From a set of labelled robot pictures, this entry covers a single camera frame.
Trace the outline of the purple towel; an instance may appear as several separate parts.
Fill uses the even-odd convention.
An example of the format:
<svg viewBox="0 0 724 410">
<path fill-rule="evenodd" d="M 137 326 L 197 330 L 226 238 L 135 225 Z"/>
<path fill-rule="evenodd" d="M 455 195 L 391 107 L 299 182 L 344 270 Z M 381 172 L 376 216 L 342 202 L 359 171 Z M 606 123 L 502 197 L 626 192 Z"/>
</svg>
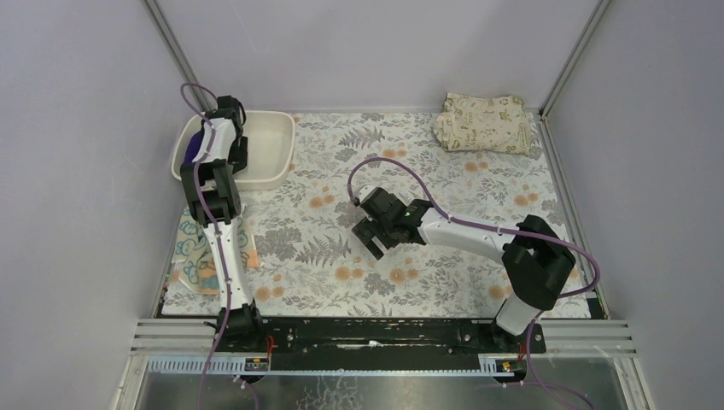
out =
<svg viewBox="0 0 724 410">
<path fill-rule="evenodd" d="M 190 164 L 195 161 L 195 158 L 201 149 L 201 144 L 203 142 L 203 138 L 204 138 L 204 131 L 196 132 L 190 138 L 188 145 L 186 147 L 186 151 L 184 153 L 184 162 L 183 162 L 184 165 Z"/>
</svg>

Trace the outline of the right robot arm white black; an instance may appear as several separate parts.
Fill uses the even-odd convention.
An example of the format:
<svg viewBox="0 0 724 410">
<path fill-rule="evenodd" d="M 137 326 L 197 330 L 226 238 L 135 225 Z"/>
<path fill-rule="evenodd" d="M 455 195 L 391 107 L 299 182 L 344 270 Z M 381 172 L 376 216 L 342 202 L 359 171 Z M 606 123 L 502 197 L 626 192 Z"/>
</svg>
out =
<svg viewBox="0 0 724 410">
<path fill-rule="evenodd" d="M 529 215 L 512 232 L 483 230 L 481 222 L 454 222 L 430 201 L 408 204 L 381 187 L 366 186 L 353 194 L 365 217 L 352 232 L 376 258 L 404 244 L 444 246 L 483 256 L 504 267 L 511 295 L 494 317 L 494 325 L 512 336 L 550 311 L 575 267 L 575 257 L 540 217 Z"/>
</svg>

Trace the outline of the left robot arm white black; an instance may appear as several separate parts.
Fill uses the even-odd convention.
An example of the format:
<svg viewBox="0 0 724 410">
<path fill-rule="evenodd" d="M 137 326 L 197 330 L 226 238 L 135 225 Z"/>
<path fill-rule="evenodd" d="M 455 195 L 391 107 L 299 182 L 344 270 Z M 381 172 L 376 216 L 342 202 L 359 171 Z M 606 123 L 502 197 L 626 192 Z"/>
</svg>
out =
<svg viewBox="0 0 724 410">
<path fill-rule="evenodd" d="M 247 116 L 232 96 L 216 98 L 217 107 L 201 115 L 201 124 L 184 152 L 180 177 L 191 217 L 209 244 L 219 282 L 220 310 L 214 329 L 231 340 L 259 337 L 262 318 L 245 274 L 239 228 L 243 205 L 234 173 L 248 165 Z"/>
</svg>

